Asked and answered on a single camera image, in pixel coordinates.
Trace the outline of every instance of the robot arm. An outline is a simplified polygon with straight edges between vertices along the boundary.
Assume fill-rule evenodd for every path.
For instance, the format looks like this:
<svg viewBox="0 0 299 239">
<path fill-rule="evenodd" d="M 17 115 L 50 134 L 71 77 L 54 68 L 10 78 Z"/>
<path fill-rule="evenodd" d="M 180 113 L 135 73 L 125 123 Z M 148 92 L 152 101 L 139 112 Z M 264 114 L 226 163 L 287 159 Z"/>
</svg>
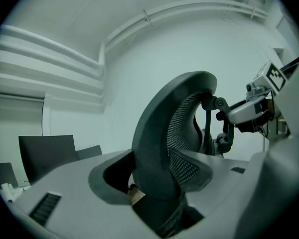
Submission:
<svg viewBox="0 0 299 239">
<path fill-rule="evenodd" d="M 218 153 L 223 154 L 231 149 L 234 127 L 240 132 L 259 132 L 268 140 L 289 134 L 286 122 L 274 102 L 275 95 L 287 81 L 281 70 L 268 62 L 259 70 L 253 81 L 247 84 L 245 100 L 231 107 L 228 107 L 223 98 L 214 96 L 202 101 L 202 107 L 206 111 L 219 109 L 216 117 L 224 121 L 223 132 L 215 140 Z"/>
</svg>

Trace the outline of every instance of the white pipe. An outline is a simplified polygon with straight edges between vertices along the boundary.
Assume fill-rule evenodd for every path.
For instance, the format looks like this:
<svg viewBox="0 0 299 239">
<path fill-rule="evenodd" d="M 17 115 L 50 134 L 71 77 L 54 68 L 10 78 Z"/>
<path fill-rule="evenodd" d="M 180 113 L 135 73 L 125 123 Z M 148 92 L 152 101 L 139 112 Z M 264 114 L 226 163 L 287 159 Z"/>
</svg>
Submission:
<svg viewBox="0 0 299 239">
<path fill-rule="evenodd" d="M 77 52 L 73 49 L 70 49 L 58 42 L 52 41 L 48 38 L 45 38 L 43 36 L 34 34 L 32 32 L 26 31 L 24 29 L 21 29 L 21 28 L 15 27 L 15 26 L 2 25 L 0 28 L 0 34 L 8 35 L 8 36 L 19 38 L 19 39 L 22 39 L 25 41 L 33 42 L 42 47 L 48 48 L 50 50 L 53 50 L 55 52 L 58 52 L 65 56 L 68 56 L 70 58 L 73 58 L 87 66 L 92 67 L 92 68 L 99 68 L 99 67 L 102 68 L 104 66 L 104 64 L 94 61 L 93 59 L 90 59 L 90 58 L 80 54 L 79 52 Z"/>
<path fill-rule="evenodd" d="M 171 4 L 167 4 L 164 6 L 160 6 L 158 8 L 155 8 L 148 12 L 148 17 L 150 18 L 150 21 L 152 23 L 159 21 L 163 18 L 167 18 L 173 15 L 181 14 L 181 13 L 186 13 L 186 12 L 192 12 L 192 11 L 200 11 L 200 10 L 229 10 L 229 11 L 235 11 L 235 12 L 241 12 L 249 15 L 254 15 L 260 18 L 266 18 L 266 16 L 254 12 L 254 11 L 259 11 L 258 9 L 246 5 L 243 3 L 238 3 L 234 1 L 228 1 L 230 2 L 229 4 L 234 4 L 234 5 L 242 5 L 242 7 L 247 7 L 252 10 L 248 9 L 242 9 L 242 8 L 237 8 L 237 7 L 227 7 L 227 6 L 197 6 L 199 3 L 202 3 L 201 0 L 194 0 L 195 2 L 189 3 L 192 0 L 185 0 L 185 1 L 180 1 L 180 2 L 175 2 Z M 204 2 L 212 2 L 215 0 L 204 0 Z M 216 0 L 218 3 L 225 3 L 226 0 Z M 117 28 L 112 34 L 109 35 L 108 37 L 108 43 L 106 46 L 106 52 L 111 50 L 115 45 L 129 37 L 130 35 L 136 33 L 140 29 L 146 27 L 149 23 L 144 21 L 145 17 L 144 15 L 138 15 L 134 17 L 133 19 L 129 20 L 128 22 L 124 23 L 122 26 Z"/>
<path fill-rule="evenodd" d="M 230 5 L 234 5 L 234 6 L 239 6 L 239 7 L 244 7 L 246 9 L 251 9 L 253 10 L 254 7 L 252 7 L 251 5 L 245 4 L 245 3 L 241 3 L 241 2 L 236 2 L 236 1 L 231 1 L 231 0 L 182 0 L 182 1 L 177 1 L 177 2 L 172 2 L 172 3 L 168 3 L 159 7 L 156 7 L 154 9 L 150 9 L 147 10 L 147 13 L 149 16 L 158 13 L 158 12 L 162 12 L 164 10 L 167 9 L 172 9 L 175 7 L 179 7 L 179 6 L 184 6 L 184 5 L 194 5 L 194 4 L 204 4 L 204 3 L 221 3 L 221 4 L 230 4 Z M 257 12 L 263 14 L 264 16 L 267 16 L 267 13 L 263 10 L 260 9 L 256 9 Z"/>
</svg>

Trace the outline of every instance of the office chair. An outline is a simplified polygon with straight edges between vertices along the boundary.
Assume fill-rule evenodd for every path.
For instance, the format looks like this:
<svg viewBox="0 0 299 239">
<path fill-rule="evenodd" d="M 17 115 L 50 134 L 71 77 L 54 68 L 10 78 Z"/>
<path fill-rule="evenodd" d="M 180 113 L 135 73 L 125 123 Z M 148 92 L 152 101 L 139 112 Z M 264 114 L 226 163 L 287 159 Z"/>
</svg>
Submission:
<svg viewBox="0 0 299 239">
<path fill-rule="evenodd" d="M 14 188 L 18 187 L 11 163 L 0 163 L 0 189 L 4 183 L 9 183 Z"/>
<path fill-rule="evenodd" d="M 30 184 L 61 165 L 77 161 L 72 135 L 19 136 L 19 147 Z"/>
<path fill-rule="evenodd" d="M 170 161 L 174 160 L 170 149 L 201 149 L 204 135 L 195 113 L 204 96 L 214 94 L 216 87 L 216 77 L 208 72 L 185 73 L 167 83 L 144 110 L 132 150 L 136 164 L 133 178 L 146 195 L 159 201 L 179 197 L 179 185 L 170 172 Z"/>
</svg>

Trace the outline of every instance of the white wall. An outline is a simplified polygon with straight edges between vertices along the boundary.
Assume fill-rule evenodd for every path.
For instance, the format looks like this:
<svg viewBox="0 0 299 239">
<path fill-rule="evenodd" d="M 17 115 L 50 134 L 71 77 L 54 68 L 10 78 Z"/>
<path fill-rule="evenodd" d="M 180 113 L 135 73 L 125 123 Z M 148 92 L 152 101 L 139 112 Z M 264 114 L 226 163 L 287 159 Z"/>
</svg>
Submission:
<svg viewBox="0 0 299 239">
<path fill-rule="evenodd" d="M 41 134 L 42 103 L 0 98 L 0 163 L 10 162 L 19 185 L 27 180 L 19 135 Z"/>
<path fill-rule="evenodd" d="M 46 93 L 102 106 L 105 46 L 99 62 L 54 40 L 9 25 L 0 27 L 0 93 Z"/>
<path fill-rule="evenodd" d="M 92 106 L 53 99 L 50 104 L 50 135 L 72 134 L 76 150 L 101 145 L 107 153 L 103 115 Z"/>
<path fill-rule="evenodd" d="M 281 62 L 266 36 L 271 33 L 259 23 L 236 14 L 194 14 L 139 33 L 122 55 L 107 67 L 105 117 L 112 127 L 108 150 L 131 147 L 134 130 L 146 105 L 174 77 L 205 70 L 218 80 L 217 96 L 229 105 L 245 97 L 245 86 L 269 59 Z M 204 127 L 202 110 L 197 120 Z M 213 114 L 211 133 L 216 137 L 222 123 Z M 229 158 L 249 160 L 263 148 L 258 133 L 236 131 Z"/>
<path fill-rule="evenodd" d="M 275 31 L 277 41 L 284 48 L 279 57 L 286 65 L 299 57 L 299 29 L 280 0 L 266 1 L 268 17 L 264 24 Z"/>
</svg>

